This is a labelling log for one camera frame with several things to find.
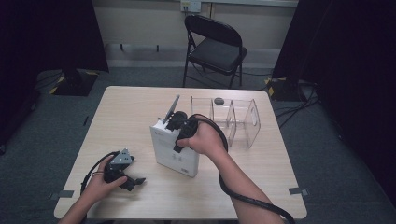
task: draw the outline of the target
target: human hand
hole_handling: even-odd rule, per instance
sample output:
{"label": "human hand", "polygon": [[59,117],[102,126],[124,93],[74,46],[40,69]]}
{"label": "human hand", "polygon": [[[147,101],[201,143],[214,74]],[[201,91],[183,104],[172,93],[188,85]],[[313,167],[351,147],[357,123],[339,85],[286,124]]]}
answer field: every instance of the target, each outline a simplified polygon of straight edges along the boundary
{"label": "human hand", "polygon": [[[208,119],[202,116],[195,116],[198,119]],[[219,134],[209,124],[199,121],[198,130],[191,138],[184,138],[177,141],[180,147],[190,147],[200,154],[211,158],[218,151],[225,151]]]}
{"label": "human hand", "polygon": [[113,156],[108,156],[99,164],[97,172],[92,175],[91,180],[87,185],[87,188],[85,188],[83,191],[81,197],[87,198],[87,200],[91,201],[92,203],[96,203],[104,199],[111,192],[111,190],[127,181],[126,176],[120,177],[111,183],[107,183],[103,179],[105,166],[112,158]]}

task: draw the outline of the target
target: chair seat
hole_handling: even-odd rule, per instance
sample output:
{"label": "chair seat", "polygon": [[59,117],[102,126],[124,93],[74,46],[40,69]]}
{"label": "chair seat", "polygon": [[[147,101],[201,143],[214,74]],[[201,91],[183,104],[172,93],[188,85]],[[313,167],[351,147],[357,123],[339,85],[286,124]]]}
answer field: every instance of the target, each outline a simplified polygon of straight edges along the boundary
{"label": "chair seat", "polygon": [[[213,67],[231,73],[239,65],[238,55],[238,47],[206,38],[190,53],[189,60],[200,65],[203,63],[209,68]],[[246,48],[242,48],[242,60],[246,55]]]}

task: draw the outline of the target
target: left hand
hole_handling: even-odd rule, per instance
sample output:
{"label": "left hand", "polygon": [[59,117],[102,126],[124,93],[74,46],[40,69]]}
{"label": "left hand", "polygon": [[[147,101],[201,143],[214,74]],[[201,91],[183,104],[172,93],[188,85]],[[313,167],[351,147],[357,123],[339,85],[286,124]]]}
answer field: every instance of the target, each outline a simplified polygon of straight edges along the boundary
{"label": "left hand", "polygon": [[87,188],[85,188],[81,196],[87,197],[90,201],[96,203],[104,199],[111,190],[127,181],[126,176],[122,176],[111,183],[107,183],[103,179],[105,166],[112,158],[113,156],[108,156],[99,164],[99,168],[97,170],[98,173],[92,175],[90,183],[87,185]]}

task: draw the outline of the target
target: human arm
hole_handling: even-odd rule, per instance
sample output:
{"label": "human arm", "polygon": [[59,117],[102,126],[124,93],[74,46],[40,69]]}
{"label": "human arm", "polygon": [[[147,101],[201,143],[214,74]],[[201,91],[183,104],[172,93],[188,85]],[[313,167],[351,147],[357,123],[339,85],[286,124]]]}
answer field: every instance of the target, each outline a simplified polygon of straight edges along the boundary
{"label": "human arm", "polygon": [[95,203],[104,199],[111,192],[111,190],[126,182],[126,176],[120,177],[111,183],[107,183],[103,179],[103,171],[105,170],[105,166],[111,160],[111,158],[112,156],[109,156],[99,164],[97,173],[91,177],[87,188],[85,188],[81,196],[70,207],[64,217],[59,220],[59,224],[79,223]]}
{"label": "human arm", "polygon": [[[206,155],[219,169],[225,185],[235,193],[271,203],[265,193],[239,168],[227,153],[219,134],[208,124],[200,122],[192,138],[177,141],[181,147],[191,147]],[[283,223],[280,215],[258,206],[231,198],[240,223]]]}

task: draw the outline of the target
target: wooden table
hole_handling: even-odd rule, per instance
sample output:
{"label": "wooden table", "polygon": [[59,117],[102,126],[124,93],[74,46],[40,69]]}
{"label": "wooden table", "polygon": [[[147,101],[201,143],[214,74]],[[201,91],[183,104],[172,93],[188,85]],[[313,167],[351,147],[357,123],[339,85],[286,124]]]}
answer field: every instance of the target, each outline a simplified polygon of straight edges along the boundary
{"label": "wooden table", "polygon": [[72,198],[61,198],[54,215],[61,218],[79,196],[80,183],[92,166],[108,152],[128,148],[135,162],[125,170],[146,183],[132,191],[115,189],[97,203],[88,218],[98,219],[236,219],[232,202],[219,186],[219,172],[200,157],[195,178],[175,172],[155,160],[149,126],[163,118],[177,94],[176,111],[191,114],[191,97],[234,100],[254,99],[261,129],[250,149],[232,148],[231,156],[272,202],[294,218],[306,209],[288,153],[264,91],[203,90],[178,88],[108,87],[103,95],[76,162],[64,186]]}

